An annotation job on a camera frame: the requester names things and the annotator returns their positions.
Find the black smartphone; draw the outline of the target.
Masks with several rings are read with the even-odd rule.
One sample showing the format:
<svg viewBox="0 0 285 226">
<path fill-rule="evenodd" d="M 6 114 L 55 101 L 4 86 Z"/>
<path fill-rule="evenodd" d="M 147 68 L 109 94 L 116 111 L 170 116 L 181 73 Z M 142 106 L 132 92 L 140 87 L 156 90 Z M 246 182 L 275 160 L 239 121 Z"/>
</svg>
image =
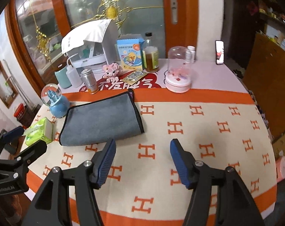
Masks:
<svg viewBox="0 0 285 226">
<path fill-rule="evenodd" d="M 224 52 L 224 42 L 221 40 L 215 41 L 215 50 L 216 50 L 216 64 L 224 64 L 225 61 L 225 52 Z"/>
</svg>

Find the red white printed table mat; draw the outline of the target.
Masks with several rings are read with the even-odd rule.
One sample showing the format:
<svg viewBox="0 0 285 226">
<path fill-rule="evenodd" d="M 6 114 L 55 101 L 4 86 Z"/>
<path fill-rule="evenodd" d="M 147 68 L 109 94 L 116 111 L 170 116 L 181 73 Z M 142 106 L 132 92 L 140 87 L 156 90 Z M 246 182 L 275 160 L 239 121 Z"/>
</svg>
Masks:
<svg viewBox="0 0 285 226">
<path fill-rule="evenodd" d="M 148 73 L 138 83 L 130 86 L 122 81 L 108 83 L 102 78 L 102 73 L 96 73 L 98 82 L 98 95 L 107 97 L 119 94 L 128 89 L 154 90 L 165 87 L 165 74 L 168 70 L 168 60 L 159 60 L 160 70 L 155 73 Z M 196 61 L 191 66 L 192 89 L 230 91 L 248 94 L 243 84 L 236 78 L 232 71 L 225 65 L 216 65 L 215 62 Z"/>
</svg>

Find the orange cream H-pattern blanket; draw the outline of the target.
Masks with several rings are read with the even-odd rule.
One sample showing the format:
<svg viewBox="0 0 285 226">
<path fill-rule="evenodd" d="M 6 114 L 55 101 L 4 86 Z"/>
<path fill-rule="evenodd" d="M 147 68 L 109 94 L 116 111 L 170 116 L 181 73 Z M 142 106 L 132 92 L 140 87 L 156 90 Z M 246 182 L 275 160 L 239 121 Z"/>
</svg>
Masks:
<svg viewBox="0 0 285 226">
<path fill-rule="evenodd" d="M 232 166 L 262 217 L 274 210 L 276 164 L 266 126 L 248 93 L 164 88 L 134 91 L 144 133 L 116 143 L 106 183 L 96 190 L 105 225 L 181 225 L 191 198 L 170 141 L 210 167 Z"/>
</svg>

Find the pink plush toy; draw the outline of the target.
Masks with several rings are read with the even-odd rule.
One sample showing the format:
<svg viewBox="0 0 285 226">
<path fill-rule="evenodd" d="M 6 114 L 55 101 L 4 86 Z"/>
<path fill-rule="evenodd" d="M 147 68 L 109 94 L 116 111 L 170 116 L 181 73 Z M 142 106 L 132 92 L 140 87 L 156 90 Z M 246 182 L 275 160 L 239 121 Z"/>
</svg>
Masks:
<svg viewBox="0 0 285 226">
<path fill-rule="evenodd" d="M 122 73 L 122 67 L 117 62 L 113 62 L 109 65 L 103 65 L 103 71 L 104 79 L 119 80 L 119 76 Z"/>
</svg>

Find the red waste bin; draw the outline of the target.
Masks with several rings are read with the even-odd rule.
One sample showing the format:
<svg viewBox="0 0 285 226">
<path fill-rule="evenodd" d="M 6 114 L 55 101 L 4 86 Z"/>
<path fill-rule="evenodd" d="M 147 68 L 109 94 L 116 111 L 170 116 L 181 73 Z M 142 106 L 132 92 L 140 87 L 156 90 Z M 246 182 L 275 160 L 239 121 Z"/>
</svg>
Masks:
<svg viewBox="0 0 285 226">
<path fill-rule="evenodd" d="M 28 128 L 35 118 L 34 112 L 23 103 L 18 105 L 13 116 L 25 128 Z"/>
</svg>

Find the foil pill blister pack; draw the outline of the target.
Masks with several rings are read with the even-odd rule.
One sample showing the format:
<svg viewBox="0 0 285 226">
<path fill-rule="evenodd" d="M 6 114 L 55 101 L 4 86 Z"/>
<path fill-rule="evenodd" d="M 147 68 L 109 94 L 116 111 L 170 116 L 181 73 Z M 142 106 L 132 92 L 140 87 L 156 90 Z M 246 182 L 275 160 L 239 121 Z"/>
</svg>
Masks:
<svg viewBox="0 0 285 226">
<path fill-rule="evenodd" d="M 133 71 L 129 75 L 127 75 L 125 78 L 122 79 L 122 81 L 130 86 L 137 83 L 139 80 L 141 80 L 143 77 L 147 75 L 144 71 Z"/>
</svg>

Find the white squeeze bottle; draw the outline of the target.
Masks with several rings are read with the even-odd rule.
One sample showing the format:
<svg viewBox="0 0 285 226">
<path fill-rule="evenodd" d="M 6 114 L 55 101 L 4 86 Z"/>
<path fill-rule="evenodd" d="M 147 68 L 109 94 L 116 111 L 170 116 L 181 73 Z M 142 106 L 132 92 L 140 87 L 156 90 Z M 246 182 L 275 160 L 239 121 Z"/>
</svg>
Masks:
<svg viewBox="0 0 285 226">
<path fill-rule="evenodd" d="M 74 88 L 80 87 L 83 83 L 78 71 L 72 66 L 69 58 L 66 61 L 66 76 Z"/>
</svg>

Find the silver orange metal can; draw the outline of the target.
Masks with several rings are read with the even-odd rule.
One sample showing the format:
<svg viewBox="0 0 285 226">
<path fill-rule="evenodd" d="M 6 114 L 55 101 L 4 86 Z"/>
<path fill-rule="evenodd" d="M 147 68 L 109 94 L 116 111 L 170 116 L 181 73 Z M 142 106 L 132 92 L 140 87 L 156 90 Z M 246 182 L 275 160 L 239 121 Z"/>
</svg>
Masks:
<svg viewBox="0 0 285 226">
<path fill-rule="evenodd" d="M 81 71 L 81 79 L 90 94 L 95 94 L 98 92 L 99 87 L 97 85 L 95 76 L 90 68 Z"/>
</svg>

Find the blue castle snow globe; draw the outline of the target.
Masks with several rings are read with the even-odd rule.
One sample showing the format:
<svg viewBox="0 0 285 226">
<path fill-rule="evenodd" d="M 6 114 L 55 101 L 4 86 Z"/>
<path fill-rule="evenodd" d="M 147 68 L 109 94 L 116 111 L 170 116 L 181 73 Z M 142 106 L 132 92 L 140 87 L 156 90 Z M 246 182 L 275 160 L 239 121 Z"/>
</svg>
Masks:
<svg viewBox="0 0 285 226">
<path fill-rule="evenodd" d="M 62 94 L 58 85 L 50 83 L 41 91 L 42 102 L 49 107 L 50 112 L 56 118 L 62 118 L 67 114 L 71 104 L 67 97 Z"/>
</svg>

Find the purple and grey towel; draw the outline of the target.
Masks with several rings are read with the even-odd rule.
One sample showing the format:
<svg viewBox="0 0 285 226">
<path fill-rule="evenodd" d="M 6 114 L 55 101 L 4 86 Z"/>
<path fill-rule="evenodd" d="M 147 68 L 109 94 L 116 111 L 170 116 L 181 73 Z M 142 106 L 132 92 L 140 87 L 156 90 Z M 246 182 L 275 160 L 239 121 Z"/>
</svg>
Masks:
<svg viewBox="0 0 285 226">
<path fill-rule="evenodd" d="M 132 89 L 95 102 L 69 108 L 59 135 L 62 146 L 103 143 L 144 133 Z"/>
</svg>

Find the green tissue pack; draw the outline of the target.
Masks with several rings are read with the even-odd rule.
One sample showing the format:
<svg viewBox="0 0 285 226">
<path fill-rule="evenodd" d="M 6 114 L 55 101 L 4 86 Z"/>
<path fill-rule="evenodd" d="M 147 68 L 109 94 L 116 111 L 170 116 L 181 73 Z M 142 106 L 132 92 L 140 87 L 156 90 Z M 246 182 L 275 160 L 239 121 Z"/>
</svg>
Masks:
<svg viewBox="0 0 285 226">
<path fill-rule="evenodd" d="M 53 124 L 47 117 L 44 117 L 27 128 L 23 135 L 27 146 L 31 146 L 39 140 L 49 144 L 53 141 Z"/>
</svg>

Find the white paper sheet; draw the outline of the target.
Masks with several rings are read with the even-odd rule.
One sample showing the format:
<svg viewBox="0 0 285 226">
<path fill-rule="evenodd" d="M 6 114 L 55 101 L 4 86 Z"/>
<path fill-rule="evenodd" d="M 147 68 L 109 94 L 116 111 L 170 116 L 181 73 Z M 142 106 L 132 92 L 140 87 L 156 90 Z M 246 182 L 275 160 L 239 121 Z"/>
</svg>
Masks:
<svg viewBox="0 0 285 226">
<path fill-rule="evenodd" d="M 62 54 L 66 54 L 74 48 L 83 46 L 85 41 L 101 43 L 111 22 L 111 19 L 89 21 L 72 29 L 62 38 Z"/>
</svg>

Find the pink base glass dome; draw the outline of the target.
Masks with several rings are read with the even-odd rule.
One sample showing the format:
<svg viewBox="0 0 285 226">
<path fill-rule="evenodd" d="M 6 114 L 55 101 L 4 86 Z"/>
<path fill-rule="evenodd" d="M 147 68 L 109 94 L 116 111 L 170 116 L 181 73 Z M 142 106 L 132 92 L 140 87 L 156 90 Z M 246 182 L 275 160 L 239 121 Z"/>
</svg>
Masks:
<svg viewBox="0 0 285 226">
<path fill-rule="evenodd" d="M 191 88 L 191 51 L 183 46 L 172 47 L 168 51 L 165 86 L 174 93 L 185 93 Z"/>
</svg>

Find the pink round object on floor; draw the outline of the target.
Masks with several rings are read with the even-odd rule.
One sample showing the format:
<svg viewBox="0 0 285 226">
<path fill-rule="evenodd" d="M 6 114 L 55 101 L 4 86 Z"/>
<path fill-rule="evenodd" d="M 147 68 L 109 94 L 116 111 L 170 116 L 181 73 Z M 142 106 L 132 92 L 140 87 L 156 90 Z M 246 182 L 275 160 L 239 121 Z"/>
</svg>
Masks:
<svg viewBox="0 0 285 226">
<path fill-rule="evenodd" d="M 285 179 L 285 156 L 276 160 L 277 183 Z"/>
</svg>

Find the amber liquid glass bottle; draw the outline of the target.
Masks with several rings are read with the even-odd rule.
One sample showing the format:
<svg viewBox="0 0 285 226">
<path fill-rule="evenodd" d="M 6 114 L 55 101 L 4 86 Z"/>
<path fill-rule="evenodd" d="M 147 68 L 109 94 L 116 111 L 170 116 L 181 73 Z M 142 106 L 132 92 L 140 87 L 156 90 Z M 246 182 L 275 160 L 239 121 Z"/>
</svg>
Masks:
<svg viewBox="0 0 285 226">
<path fill-rule="evenodd" d="M 159 70 L 159 52 L 158 48 L 154 46 L 152 40 L 152 32 L 145 33 L 145 41 L 143 44 L 143 62 L 144 68 L 147 72 L 153 73 Z"/>
</svg>

